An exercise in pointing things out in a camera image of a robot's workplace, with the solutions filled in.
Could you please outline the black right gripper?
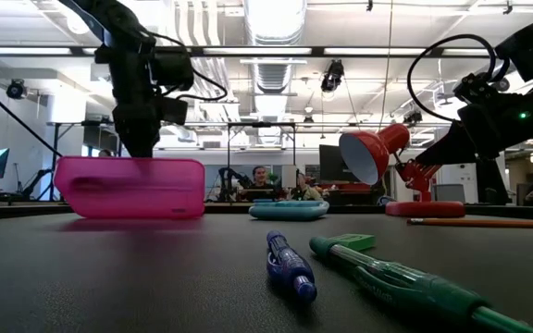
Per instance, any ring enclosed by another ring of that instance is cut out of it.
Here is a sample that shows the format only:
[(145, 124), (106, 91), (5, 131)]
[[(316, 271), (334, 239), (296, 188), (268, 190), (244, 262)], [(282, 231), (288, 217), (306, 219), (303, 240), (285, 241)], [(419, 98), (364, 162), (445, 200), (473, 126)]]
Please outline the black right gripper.
[(494, 158), (499, 152), (533, 139), (533, 90), (527, 94), (500, 93), (492, 87), (465, 88), (458, 97), (466, 102), (458, 112), (463, 123), (448, 131), (416, 162), (425, 166), (471, 164)]

